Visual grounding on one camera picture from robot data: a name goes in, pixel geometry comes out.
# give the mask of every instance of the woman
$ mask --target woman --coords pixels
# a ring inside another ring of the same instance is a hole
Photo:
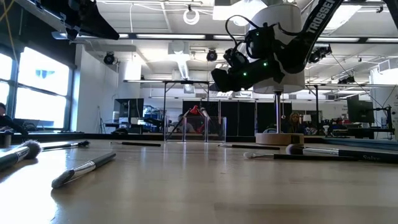
[[[304,134],[304,128],[299,122],[300,115],[297,112],[290,114],[289,123],[286,126],[284,133],[300,133]]]

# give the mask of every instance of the table surface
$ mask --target table surface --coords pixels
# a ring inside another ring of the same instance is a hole
[[[42,152],[0,172],[0,223],[397,223],[396,165],[248,160],[278,151],[217,145],[92,140]],[[65,169],[111,151],[113,161],[52,190]]]

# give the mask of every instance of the window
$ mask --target window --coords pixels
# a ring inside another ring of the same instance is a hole
[[[63,96],[18,88],[15,118],[40,120],[39,127],[63,128],[66,103]]]
[[[69,79],[69,67],[26,47],[19,63],[14,117],[39,120],[38,128],[67,128]]]
[[[7,104],[9,85],[7,83],[0,82],[0,103]]]
[[[3,80],[9,80],[11,78],[12,59],[0,54],[0,68],[0,78]]]
[[[68,81],[66,65],[27,47],[21,53],[18,83],[66,96]]]

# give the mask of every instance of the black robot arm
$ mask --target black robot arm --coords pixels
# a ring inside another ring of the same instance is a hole
[[[214,69],[211,75],[215,84],[210,89],[223,92],[240,91],[242,88],[248,89],[268,78],[273,78],[275,82],[280,83],[285,74],[302,72],[311,56],[315,42],[343,1],[319,0],[305,21],[303,29],[298,33],[287,32],[280,24],[264,23],[263,27],[258,27],[250,21],[255,29],[246,34],[243,42],[246,44],[249,57],[258,60],[249,63],[249,60],[237,51],[237,46],[227,50],[224,58],[231,68],[228,72]],[[398,0],[384,1],[398,27]],[[284,44],[275,39],[276,32],[294,36],[294,38]]]

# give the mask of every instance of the round wooden base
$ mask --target round wooden base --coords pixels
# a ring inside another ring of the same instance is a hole
[[[276,146],[288,146],[289,144],[304,145],[304,135],[289,133],[257,133],[256,143]]]

